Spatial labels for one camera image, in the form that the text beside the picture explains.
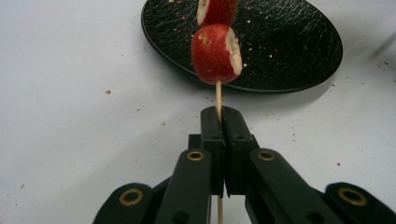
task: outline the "wooden skewer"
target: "wooden skewer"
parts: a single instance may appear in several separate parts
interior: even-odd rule
[[[219,122],[221,124],[221,81],[216,82],[216,109],[218,110]],[[218,223],[223,224],[222,198],[218,196]]]
[[[216,82],[216,109],[218,110],[219,121],[221,123],[221,81]]]

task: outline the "brass screw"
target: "brass screw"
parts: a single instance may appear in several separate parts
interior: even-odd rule
[[[272,154],[271,152],[266,152],[266,151],[260,151],[257,154],[257,157],[259,157],[263,161],[273,161],[275,159],[274,154]]]
[[[128,189],[125,190],[120,198],[120,204],[124,205],[124,206],[133,206],[136,205],[138,203],[140,203],[143,199],[143,191],[137,188],[133,188],[133,189]]]
[[[355,189],[351,188],[340,188],[338,195],[347,203],[351,203],[357,206],[364,206],[367,204],[367,199]]]
[[[204,157],[205,157],[205,154],[200,151],[192,151],[187,154],[187,158],[190,161],[201,161],[204,159]]]

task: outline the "white surface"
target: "white surface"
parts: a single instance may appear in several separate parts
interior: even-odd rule
[[[346,181],[395,211],[396,4],[311,2],[343,40],[336,74],[292,94],[225,89],[224,104],[312,187]],[[114,189],[172,174],[200,132],[214,89],[151,48],[144,3],[0,2],[1,224],[92,223]],[[242,198],[225,223],[249,223]]]

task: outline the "toothpick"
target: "toothpick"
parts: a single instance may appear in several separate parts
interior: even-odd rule
[[[216,82],[216,109],[218,110],[219,122],[221,124],[221,81]],[[218,196],[218,222],[223,224],[223,206],[221,195]]]
[[[219,121],[221,123],[221,81],[216,82],[216,109],[218,110]]]

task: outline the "black plate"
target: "black plate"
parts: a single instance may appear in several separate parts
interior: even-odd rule
[[[148,42],[187,74],[198,0],[148,0],[142,28]],[[303,0],[240,0],[232,25],[246,65],[226,86],[243,91],[301,91],[329,78],[343,57],[332,23]]]

